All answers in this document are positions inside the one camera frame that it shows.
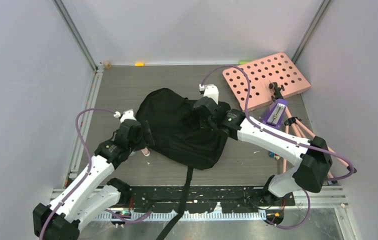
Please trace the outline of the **black backpack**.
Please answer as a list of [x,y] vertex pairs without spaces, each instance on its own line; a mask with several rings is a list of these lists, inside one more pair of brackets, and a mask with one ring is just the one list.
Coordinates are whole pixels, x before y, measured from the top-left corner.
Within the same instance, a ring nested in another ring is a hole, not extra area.
[[220,159],[228,139],[223,132],[201,126],[195,104],[195,100],[169,88],[160,88],[149,93],[136,112],[136,119],[150,127],[154,140],[151,149],[187,166],[177,214],[158,235],[159,240],[167,237],[185,213],[193,171],[212,168]]

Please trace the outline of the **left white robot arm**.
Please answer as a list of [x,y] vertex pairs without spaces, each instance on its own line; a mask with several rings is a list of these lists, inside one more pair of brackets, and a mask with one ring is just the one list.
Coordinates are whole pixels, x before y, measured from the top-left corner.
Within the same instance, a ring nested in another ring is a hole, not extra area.
[[34,234],[41,240],[76,240],[85,226],[114,205],[125,207],[131,187],[114,177],[96,194],[94,190],[133,152],[155,144],[147,121],[126,119],[113,136],[100,143],[78,177],[49,204],[32,212]]

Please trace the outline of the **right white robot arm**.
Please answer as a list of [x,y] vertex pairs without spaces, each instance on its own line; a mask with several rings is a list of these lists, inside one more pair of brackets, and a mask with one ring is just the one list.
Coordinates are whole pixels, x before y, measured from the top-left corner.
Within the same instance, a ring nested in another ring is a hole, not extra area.
[[267,205],[276,205],[285,195],[298,190],[319,193],[333,164],[327,143],[321,137],[312,140],[296,137],[259,122],[237,109],[225,109],[212,98],[202,97],[193,105],[202,126],[225,138],[250,143],[288,160],[293,167],[272,175],[261,190]]

